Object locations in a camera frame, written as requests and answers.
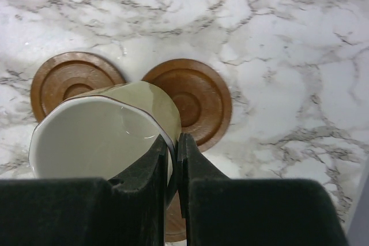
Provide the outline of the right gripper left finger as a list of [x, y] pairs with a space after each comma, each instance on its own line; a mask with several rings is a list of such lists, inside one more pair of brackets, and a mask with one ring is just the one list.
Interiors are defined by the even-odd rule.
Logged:
[[164, 245], [167, 146], [101, 178], [1, 181], [2, 245]]

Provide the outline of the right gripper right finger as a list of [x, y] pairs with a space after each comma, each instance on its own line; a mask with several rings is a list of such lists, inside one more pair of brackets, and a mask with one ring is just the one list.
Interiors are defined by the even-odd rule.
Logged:
[[310, 179], [230, 179], [190, 134], [178, 143], [188, 245], [347, 245], [324, 187]]

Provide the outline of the pale yellow mug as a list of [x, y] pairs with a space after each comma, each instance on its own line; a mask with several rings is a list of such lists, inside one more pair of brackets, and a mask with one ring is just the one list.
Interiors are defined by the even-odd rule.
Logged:
[[169, 155], [167, 199], [176, 193], [179, 111], [161, 88], [139, 81], [85, 92], [61, 102], [34, 129], [29, 163], [39, 179], [111, 179], [141, 158], [158, 137]]

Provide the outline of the brown ringed wooden coaster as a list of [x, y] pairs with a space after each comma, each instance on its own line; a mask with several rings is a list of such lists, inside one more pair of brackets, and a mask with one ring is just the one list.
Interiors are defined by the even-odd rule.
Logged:
[[32, 80], [34, 117], [41, 122], [70, 97], [125, 82], [120, 71], [98, 54], [79, 51], [58, 54], [45, 61]]

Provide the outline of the dark walnut coaster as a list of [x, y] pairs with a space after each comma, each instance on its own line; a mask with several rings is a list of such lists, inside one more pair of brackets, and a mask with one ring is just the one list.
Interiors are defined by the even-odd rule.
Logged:
[[166, 212], [165, 242], [175, 243], [186, 239], [186, 220], [182, 218], [179, 194], [176, 193]]

